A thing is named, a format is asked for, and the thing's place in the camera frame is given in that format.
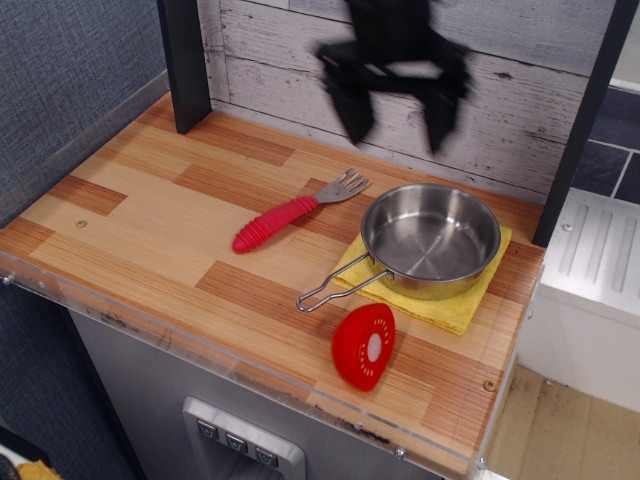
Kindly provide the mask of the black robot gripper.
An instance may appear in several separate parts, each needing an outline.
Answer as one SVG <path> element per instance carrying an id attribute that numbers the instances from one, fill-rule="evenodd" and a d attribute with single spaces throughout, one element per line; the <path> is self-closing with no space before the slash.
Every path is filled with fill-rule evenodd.
<path id="1" fill-rule="evenodd" d="M 439 67 L 439 82 L 453 92 L 426 92 L 419 97 L 429 148 L 436 154 L 456 129 L 460 98 L 468 94 L 468 49 L 432 28 L 429 1 L 349 1 L 347 7 L 355 38 L 322 44 L 316 57 L 335 66 L 427 61 Z M 335 82 L 326 83 L 326 92 L 350 142 L 360 144 L 374 125 L 370 93 Z"/>

